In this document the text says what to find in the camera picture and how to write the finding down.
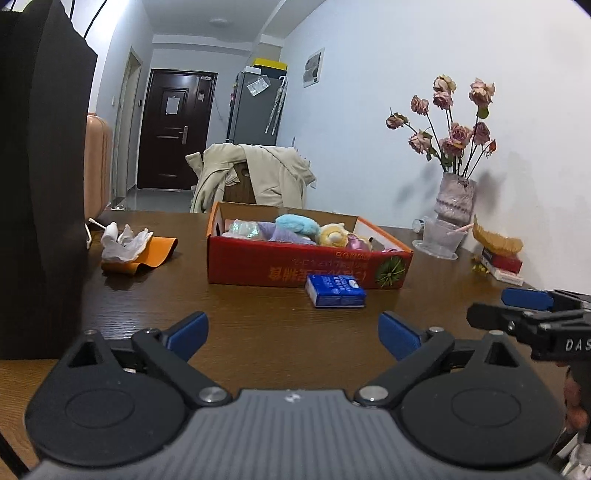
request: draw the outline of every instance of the small blue carton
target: small blue carton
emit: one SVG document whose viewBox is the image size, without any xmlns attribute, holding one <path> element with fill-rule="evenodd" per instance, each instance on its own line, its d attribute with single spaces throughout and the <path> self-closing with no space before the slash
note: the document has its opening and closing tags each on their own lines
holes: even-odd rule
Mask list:
<svg viewBox="0 0 591 480">
<path fill-rule="evenodd" d="M 365 306 L 365 290 L 351 275 L 308 275 L 306 292 L 317 308 Z"/>
</svg>

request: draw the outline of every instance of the vase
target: vase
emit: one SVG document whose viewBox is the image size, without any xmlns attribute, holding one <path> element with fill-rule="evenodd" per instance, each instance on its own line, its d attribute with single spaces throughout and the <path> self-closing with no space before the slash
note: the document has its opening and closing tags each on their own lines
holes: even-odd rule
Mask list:
<svg viewBox="0 0 591 480">
<path fill-rule="evenodd" d="M 476 197 L 476 182 L 454 173 L 444 173 L 435 202 L 437 217 L 458 226 L 470 223 Z"/>
</svg>

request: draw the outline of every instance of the human hand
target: human hand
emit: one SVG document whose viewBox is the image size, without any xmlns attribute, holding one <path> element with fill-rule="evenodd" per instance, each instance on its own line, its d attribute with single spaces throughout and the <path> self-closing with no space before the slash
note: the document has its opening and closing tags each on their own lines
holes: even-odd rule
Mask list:
<svg viewBox="0 0 591 480">
<path fill-rule="evenodd" d="M 584 429 L 589 424 L 589 415 L 581 406 L 581 387 L 573 380 L 570 370 L 564 381 L 564 400 L 566 402 L 566 429 L 571 432 Z"/>
</svg>

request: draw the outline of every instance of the crumpled tissue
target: crumpled tissue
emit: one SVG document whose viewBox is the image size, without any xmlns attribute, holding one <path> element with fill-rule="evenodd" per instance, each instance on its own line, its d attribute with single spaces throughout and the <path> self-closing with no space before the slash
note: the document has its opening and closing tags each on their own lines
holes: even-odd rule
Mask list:
<svg viewBox="0 0 591 480">
<path fill-rule="evenodd" d="M 102 259 L 104 262 L 126 263 L 137 259 L 148 245 L 154 232 L 148 232 L 147 228 L 134 235 L 129 225 L 125 225 L 123 232 L 119 234 L 119 228 L 115 222 L 110 223 L 100 239 L 103 245 Z"/>
</svg>

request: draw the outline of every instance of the wall picture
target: wall picture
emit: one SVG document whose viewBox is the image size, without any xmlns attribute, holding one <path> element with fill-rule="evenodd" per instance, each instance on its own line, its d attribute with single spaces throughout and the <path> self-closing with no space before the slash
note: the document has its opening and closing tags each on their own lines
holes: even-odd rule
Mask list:
<svg viewBox="0 0 591 480">
<path fill-rule="evenodd" d="M 304 68 L 304 87 L 318 83 L 323 59 L 324 49 L 317 51 L 308 59 Z"/>
</svg>

